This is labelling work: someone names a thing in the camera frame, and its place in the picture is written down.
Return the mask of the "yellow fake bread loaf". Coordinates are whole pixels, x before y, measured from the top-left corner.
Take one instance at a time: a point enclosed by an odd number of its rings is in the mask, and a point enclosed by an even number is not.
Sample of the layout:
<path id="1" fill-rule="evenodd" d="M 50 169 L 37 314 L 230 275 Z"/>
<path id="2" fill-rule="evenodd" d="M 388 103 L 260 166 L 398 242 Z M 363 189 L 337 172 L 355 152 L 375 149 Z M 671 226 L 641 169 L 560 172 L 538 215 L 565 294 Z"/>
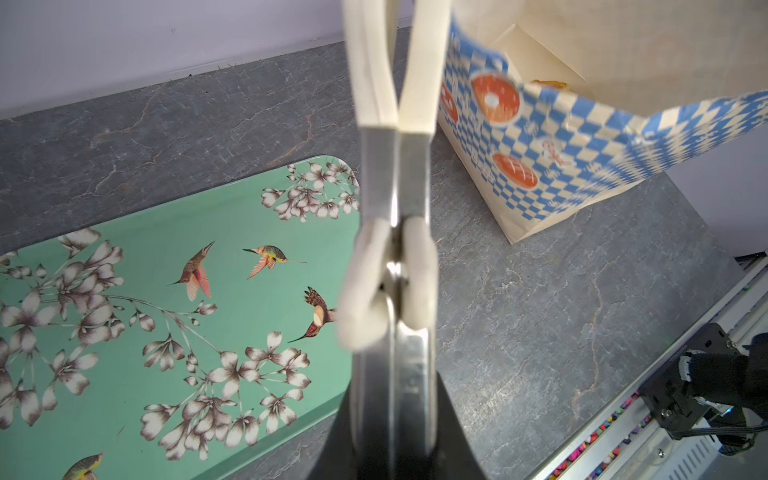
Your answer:
<path id="1" fill-rule="evenodd" d="M 567 83 L 555 81 L 555 80 L 534 80 L 534 84 L 541 85 L 547 88 L 555 90 L 570 91 L 570 86 Z"/>

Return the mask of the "metal tongs with white tips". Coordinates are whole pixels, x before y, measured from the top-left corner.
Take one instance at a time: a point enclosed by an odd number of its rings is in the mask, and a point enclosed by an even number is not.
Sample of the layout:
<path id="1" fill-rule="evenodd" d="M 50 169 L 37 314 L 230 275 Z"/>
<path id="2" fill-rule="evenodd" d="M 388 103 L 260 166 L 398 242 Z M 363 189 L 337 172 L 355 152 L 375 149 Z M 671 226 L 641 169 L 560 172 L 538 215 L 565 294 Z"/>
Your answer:
<path id="1" fill-rule="evenodd" d="M 389 313 L 384 336 L 353 355 L 349 414 L 353 475 L 406 479 L 427 475 L 438 434 L 435 330 L 402 320 L 407 273 L 402 253 L 406 219 L 430 220 L 430 148 L 448 44 L 451 5 L 420 1 L 413 10 L 404 81 L 393 64 L 399 5 L 343 5 L 349 79 L 360 135 L 361 224 L 381 218 L 391 242 L 380 291 Z"/>

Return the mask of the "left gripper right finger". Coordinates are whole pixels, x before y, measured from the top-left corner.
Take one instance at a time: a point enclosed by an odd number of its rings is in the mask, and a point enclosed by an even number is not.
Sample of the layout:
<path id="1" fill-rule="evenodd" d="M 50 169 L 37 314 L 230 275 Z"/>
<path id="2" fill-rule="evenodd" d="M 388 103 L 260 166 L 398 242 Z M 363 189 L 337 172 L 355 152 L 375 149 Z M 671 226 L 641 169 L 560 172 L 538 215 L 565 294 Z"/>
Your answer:
<path id="1" fill-rule="evenodd" d="M 433 328 L 438 303 L 438 252 L 423 217 L 405 220 L 402 253 L 407 282 L 402 293 L 402 320 L 413 330 Z"/>

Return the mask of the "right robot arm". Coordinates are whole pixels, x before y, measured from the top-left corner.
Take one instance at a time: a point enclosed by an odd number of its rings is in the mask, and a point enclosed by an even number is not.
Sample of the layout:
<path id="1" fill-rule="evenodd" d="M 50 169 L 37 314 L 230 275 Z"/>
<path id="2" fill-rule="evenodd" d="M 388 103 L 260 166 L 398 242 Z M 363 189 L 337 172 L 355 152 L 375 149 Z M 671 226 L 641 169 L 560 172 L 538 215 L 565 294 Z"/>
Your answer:
<path id="1" fill-rule="evenodd" d="M 640 397 L 671 439 L 713 437 L 730 457 L 767 430 L 767 335 L 744 348 L 707 324 L 641 385 Z"/>

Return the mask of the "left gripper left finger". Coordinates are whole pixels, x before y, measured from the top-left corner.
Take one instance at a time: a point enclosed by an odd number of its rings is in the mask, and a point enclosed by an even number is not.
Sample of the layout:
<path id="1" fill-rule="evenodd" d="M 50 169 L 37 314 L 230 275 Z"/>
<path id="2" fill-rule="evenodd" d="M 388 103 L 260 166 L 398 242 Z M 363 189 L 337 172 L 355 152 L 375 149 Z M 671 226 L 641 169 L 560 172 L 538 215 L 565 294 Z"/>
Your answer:
<path id="1" fill-rule="evenodd" d="M 391 226 L 387 220 L 362 222 L 336 312 L 339 343 L 350 352 L 365 350 L 387 331 L 387 300 L 380 286 L 390 242 Z"/>

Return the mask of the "checkered paper bag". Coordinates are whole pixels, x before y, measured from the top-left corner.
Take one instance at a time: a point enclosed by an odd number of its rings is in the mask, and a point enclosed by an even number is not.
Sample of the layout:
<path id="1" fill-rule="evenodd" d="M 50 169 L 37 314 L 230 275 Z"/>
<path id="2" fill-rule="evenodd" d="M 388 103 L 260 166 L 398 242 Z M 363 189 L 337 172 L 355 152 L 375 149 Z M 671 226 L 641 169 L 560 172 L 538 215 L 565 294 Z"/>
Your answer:
<path id="1" fill-rule="evenodd" d="M 767 5 L 456 1 L 441 96 L 516 243 L 765 124 Z"/>

